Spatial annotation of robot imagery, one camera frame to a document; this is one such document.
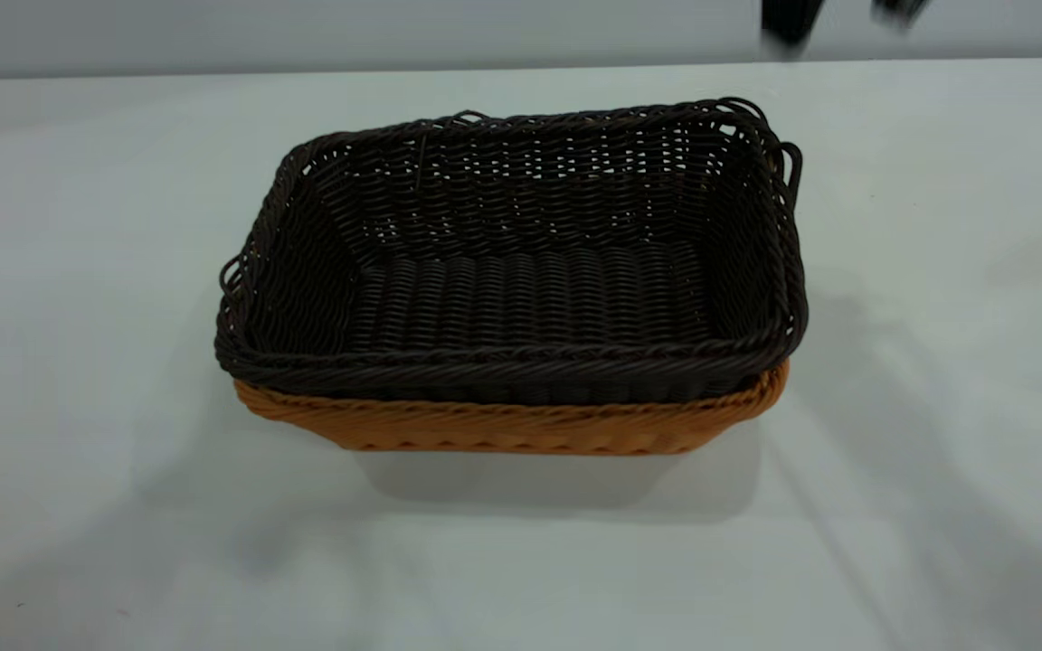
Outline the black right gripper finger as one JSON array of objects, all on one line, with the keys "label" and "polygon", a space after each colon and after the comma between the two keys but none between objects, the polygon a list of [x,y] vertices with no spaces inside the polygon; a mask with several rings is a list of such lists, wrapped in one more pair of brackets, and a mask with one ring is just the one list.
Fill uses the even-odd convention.
[{"label": "black right gripper finger", "polygon": [[761,32],[784,48],[802,48],[823,4],[822,0],[763,0]]},{"label": "black right gripper finger", "polygon": [[913,26],[929,0],[874,0],[874,16],[893,26]]}]

